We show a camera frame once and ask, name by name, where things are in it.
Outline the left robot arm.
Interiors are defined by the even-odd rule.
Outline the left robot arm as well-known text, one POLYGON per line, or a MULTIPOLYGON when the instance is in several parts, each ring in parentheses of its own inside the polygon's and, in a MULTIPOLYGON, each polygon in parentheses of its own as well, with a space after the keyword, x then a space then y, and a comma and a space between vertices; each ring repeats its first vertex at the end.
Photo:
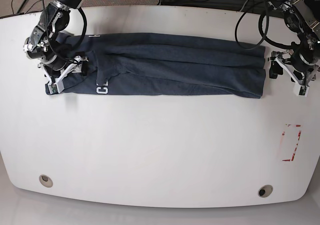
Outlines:
POLYGON ((283 12, 286 27, 296 33, 299 43, 290 45, 275 42, 263 31, 263 20, 267 13, 259 17, 258 30, 264 40, 282 51, 271 53, 269 77, 276 79, 287 72, 291 81, 303 95, 309 88, 310 81, 315 80, 320 69, 320 0, 268 0, 268 11, 283 12))

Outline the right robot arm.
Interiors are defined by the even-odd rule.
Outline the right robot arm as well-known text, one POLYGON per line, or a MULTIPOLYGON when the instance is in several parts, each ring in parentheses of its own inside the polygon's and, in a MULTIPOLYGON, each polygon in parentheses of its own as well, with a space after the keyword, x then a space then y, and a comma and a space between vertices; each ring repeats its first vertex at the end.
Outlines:
POLYGON ((65 89, 82 83, 93 68, 89 66, 88 21, 81 7, 84 0, 52 0, 43 6, 38 24, 26 39, 23 50, 28 59, 38 60, 48 79, 47 88, 65 89), (70 23, 71 10, 82 17, 79 36, 64 32, 70 23))

